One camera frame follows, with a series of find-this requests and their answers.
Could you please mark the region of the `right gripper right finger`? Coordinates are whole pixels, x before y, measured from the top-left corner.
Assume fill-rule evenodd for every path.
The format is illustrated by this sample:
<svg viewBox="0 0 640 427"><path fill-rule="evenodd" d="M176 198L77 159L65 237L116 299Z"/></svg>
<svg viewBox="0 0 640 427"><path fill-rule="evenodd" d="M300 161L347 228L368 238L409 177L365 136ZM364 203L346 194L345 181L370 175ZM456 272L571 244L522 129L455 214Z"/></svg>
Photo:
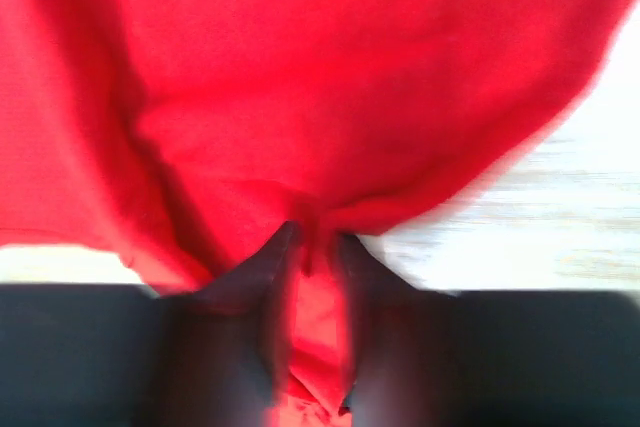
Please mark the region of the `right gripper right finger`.
<svg viewBox="0 0 640 427"><path fill-rule="evenodd" d="M420 290L353 235L357 426L635 426L639 306L607 291Z"/></svg>

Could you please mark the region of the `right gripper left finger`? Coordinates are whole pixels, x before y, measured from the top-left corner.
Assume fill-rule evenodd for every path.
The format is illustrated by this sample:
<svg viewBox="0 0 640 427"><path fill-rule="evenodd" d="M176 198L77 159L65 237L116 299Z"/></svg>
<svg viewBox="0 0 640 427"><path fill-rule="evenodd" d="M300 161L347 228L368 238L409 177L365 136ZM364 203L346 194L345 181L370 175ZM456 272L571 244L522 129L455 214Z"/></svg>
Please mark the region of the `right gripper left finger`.
<svg viewBox="0 0 640 427"><path fill-rule="evenodd" d="M1 288L5 426L266 426L299 237L284 223L202 289Z"/></svg>

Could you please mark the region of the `red t shirt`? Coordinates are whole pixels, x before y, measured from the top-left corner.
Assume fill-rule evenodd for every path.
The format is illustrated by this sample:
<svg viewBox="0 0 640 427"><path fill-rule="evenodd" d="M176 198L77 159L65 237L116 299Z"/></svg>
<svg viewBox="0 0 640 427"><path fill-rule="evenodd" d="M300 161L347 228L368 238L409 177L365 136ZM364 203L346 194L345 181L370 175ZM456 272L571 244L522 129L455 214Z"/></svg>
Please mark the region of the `red t shirt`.
<svg viewBox="0 0 640 427"><path fill-rule="evenodd" d="M196 292L299 228L266 426L357 426L344 235L547 130L634 0L1 0L1 243Z"/></svg>

